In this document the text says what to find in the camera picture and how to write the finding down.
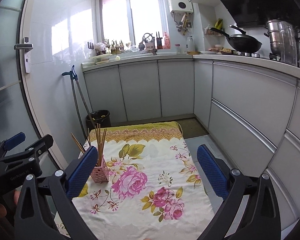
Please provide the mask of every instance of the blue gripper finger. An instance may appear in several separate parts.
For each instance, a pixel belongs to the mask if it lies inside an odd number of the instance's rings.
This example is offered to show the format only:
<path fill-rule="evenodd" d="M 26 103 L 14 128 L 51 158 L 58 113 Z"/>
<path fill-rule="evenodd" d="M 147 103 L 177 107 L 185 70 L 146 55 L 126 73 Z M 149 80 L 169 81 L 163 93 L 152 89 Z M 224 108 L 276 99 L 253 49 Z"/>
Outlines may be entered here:
<path fill-rule="evenodd" d="M 5 151 L 10 151 L 20 143 L 24 142 L 26 139 L 26 135 L 22 132 L 16 134 L 15 136 L 11 137 L 8 139 L 5 144 L 4 144 L 4 150 Z"/>

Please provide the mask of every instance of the window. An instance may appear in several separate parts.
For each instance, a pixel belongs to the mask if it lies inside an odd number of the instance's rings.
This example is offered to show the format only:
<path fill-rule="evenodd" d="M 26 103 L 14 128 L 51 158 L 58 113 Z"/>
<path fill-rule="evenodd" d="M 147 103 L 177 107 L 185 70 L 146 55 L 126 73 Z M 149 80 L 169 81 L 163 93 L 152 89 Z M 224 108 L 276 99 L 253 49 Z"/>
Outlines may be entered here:
<path fill-rule="evenodd" d="M 163 36 L 159 0 L 100 0 L 101 39 L 137 46 L 144 33 Z"/>

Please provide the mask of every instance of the sink faucet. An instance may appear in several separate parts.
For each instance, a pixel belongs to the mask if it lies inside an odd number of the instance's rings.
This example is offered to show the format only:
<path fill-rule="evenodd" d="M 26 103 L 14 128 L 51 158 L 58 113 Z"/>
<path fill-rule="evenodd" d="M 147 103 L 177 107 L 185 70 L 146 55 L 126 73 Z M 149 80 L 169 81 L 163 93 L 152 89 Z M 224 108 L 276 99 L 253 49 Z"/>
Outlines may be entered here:
<path fill-rule="evenodd" d="M 157 52 L 156 52 L 156 49 L 155 49 L 155 43 L 154 43 L 154 36 L 152 36 L 152 34 L 150 33 L 145 33 L 143 34 L 143 37 L 142 37 L 142 41 L 146 42 L 146 38 L 145 38 L 145 35 L 148 34 L 149 36 L 152 37 L 152 41 L 153 41 L 153 49 L 151 49 L 151 53 L 154 55 L 154 56 L 157 56 Z"/>

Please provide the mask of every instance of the human hand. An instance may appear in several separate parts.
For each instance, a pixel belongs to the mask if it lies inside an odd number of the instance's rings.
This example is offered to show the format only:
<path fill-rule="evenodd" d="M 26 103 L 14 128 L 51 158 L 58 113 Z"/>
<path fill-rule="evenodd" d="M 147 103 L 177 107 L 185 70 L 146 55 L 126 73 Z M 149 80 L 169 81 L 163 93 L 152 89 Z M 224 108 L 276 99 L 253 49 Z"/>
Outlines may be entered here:
<path fill-rule="evenodd" d="M 13 200 L 16 205 L 18 204 L 19 196 L 20 196 L 20 191 L 15 190 L 13 195 Z M 4 205 L 0 204 L 0 218 L 5 217 L 6 215 L 7 215 L 6 208 L 4 207 Z"/>

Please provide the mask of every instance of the wok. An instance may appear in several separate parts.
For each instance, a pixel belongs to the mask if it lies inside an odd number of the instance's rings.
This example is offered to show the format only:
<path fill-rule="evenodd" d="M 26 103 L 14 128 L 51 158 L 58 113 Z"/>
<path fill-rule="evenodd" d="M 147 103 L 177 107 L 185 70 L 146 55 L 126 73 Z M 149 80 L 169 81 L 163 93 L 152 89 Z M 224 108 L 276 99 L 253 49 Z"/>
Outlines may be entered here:
<path fill-rule="evenodd" d="M 262 43 L 256 38 L 246 35 L 244 30 L 234 25 L 230 25 L 229 27 L 240 31 L 241 34 L 234 34 L 230 36 L 228 33 L 216 28 L 210 28 L 210 30 L 223 34 L 231 47 L 239 52 L 255 53 L 261 48 Z"/>

